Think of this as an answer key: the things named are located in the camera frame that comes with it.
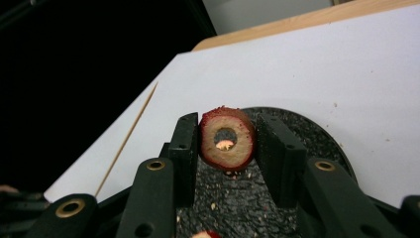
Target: apple core hole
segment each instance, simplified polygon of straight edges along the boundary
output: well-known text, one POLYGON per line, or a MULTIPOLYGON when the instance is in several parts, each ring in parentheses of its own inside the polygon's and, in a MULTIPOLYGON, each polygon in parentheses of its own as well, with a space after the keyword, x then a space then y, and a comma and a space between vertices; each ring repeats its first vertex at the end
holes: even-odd
POLYGON ((222 128, 214 136, 214 145, 221 151, 230 151, 238 142, 237 135, 233 129, 222 128))

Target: brass screw hole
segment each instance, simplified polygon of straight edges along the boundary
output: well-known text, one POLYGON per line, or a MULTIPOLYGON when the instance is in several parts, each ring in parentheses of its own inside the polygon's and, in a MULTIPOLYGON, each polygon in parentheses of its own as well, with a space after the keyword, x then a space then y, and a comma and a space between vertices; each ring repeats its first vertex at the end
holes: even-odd
POLYGON ((162 161, 153 161, 153 162, 148 163, 147 167, 151 171, 158 171, 158 170, 163 169, 164 162, 162 162, 162 161))
POLYGON ((86 203, 83 199, 74 198, 60 205, 56 209, 55 215, 59 218, 71 217, 83 210, 85 205, 86 203))
POLYGON ((329 163, 329 162, 316 162, 315 163, 316 168, 318 168, 321 171, 330 172, 336 169, 336 167, 329 163))

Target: wooden edge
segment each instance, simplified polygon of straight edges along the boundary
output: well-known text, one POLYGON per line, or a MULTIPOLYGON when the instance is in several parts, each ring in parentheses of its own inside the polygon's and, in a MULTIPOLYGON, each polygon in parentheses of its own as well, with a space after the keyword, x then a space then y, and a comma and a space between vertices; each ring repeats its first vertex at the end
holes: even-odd
POLYGON ((355 0, 303 15, 205 39, 193 51, 230 45, 279 33, 420 4, 420 0, 355 0))

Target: wooden stick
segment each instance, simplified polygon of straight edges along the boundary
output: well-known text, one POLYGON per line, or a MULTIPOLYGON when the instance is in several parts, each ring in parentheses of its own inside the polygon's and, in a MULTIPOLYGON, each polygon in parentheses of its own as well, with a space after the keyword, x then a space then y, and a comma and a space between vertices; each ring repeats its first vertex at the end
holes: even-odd
POLYGON ((132 134, 132 133, 133 133, 133 131, 134 131, 134 128, 136 128, 136 125, 137 125, 137 123, 139 122, 139 119, 142 117, 143 112, 145 111, 146 107, 148 106, 149 102, 151 101, 152 96, 154 95, 154 93, 155 93, 155 89, 157 88, 157 86, 158 86, 158 83, 157 83, 157 84, 155 84, 154 88, 153 88, 153 89, 152 89, 152 91, 149 93, 148 97, 146 98, 145 103, 143 104, 142 108, 140 109, 140 112, 139 112, 139 114, 137 115, 136 120, 134 121, 134 123, 133 123, 132 127, 130 128, 129 133, 127 134, 126 138, 124 139, 123 144, 121 144, 121 147, 120 147, 120 149, 118 150, 117 155, 115 156, 114 160, 112 161, 112 164, 111 164, 111 166, 109 167, 109 169, 108 169, 107 173, 105 174, 104 179, 101 181, 101 184, 99 185, 98 189, 96 190, 95 197, 96 197, 96 196, 98 196, 99 191, 102 189, 102 186, 103 186, 103 185, 104 185, 104 183, 105 183, 105 180, 108 178, 109 174, 111 173, 112 169, 114 168, 115 163, 117 162, 118 158, 120 157, 121 153, 123 152, 124 147, 126 146, 126 144, 127 144, 128 140, 129 140, 129 138, 130 138, 131 134, 132 134))

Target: red apple slice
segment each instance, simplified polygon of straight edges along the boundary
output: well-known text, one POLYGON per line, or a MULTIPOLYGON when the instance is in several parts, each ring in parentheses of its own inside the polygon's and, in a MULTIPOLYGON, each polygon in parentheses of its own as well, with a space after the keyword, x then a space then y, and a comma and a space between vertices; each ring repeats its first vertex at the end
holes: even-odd
POLYGON ((247 113, 218 107, 200 121, 200 157, 222 171, 240 171, 252 160, 256 132, 247 113))
POLYGON ((209 231, 201 231, 197 234, 193 235, 192 238, 222 238, 219 234, 217 234, 215 231, 209 230, 209 231))

